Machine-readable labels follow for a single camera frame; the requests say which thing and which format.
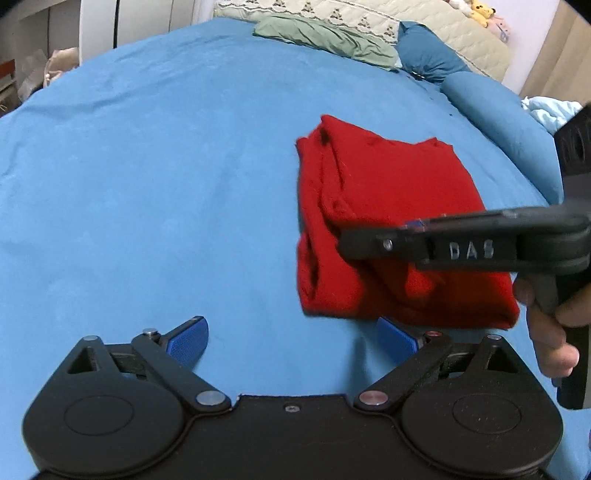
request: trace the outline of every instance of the stuffed toy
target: stuffed toy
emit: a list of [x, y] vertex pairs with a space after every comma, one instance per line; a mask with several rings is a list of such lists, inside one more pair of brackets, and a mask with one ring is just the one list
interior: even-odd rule
[[495, 15], [496, 10], [483, 4], [479, 0], [472, 0], [472, 18], [484, 28], [488, 27], [488, 20]]
[[472, 7], [466, 3], [466, 0], [449, 0], [448, 3], [468, 18], [472, 16]]
[[486, 29], [498, 39], [500, 39], [503, 43], [507, 43], [509, 41], [509, 37], [511, 36], [511, 28], [505, 23], [505, 19], [502, 17], [497, 17], [496, 15], [490, 17], [488, 20], [488, 27]]

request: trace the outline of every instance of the blue gripper pad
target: blue gripper pad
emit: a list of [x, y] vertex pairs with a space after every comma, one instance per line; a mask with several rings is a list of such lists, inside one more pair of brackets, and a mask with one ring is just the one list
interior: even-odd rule
[[162, 335], [160, 345], [182, 366], [193, 369], [209, 340], [209, 326], [203, 317], [194, 317]]
[[402, 330], [386, 318], [379, 318], [377, 324], [378, 343], [397, 365], [404, 363], [421, 347], [420, 335]]

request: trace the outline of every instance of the human hand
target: human hand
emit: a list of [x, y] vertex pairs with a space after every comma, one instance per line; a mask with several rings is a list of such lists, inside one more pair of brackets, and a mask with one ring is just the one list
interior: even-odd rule
[[591, 284], [560, 305], [554, 317], [536, 305], [534, 288], [526, 279], [515, 280], [513, 294], [527, 307], [527, 327], [540, 371], [550, 378], [568, 377], [579, 362], [579, 351], [566, 343], [563, 327], [591, 324]]

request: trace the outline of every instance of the screw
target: screw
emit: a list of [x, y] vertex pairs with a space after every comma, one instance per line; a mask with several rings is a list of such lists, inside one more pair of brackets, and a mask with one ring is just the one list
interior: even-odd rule
[[206, 390], [197, 395], [195, 400], [197, 400], [197, 403], [206, 407], [215, 407], [216, 405], [221, 405], [226, 400], [226, 396], [217, 390]]
[[388, 396], [380, 390], [368, 390], [359, 396], [361, 403], [372, 407], [379, 407], [388, 401]]

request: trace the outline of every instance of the folded red fabric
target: folded red fabric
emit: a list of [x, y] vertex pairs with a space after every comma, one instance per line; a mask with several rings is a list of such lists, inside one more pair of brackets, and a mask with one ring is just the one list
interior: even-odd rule
[[342, 228], [483, 211], [451, 145], [435, 138], [416, 145], [386, 140], [325, 115], [296, 146], [305, 226], [297, 283], [305, 312], [392, 316], [438, 327], [513, 327], [519, 308], [509, 274], [419, 272], [394, 258], [346, 262], [337, 252]]

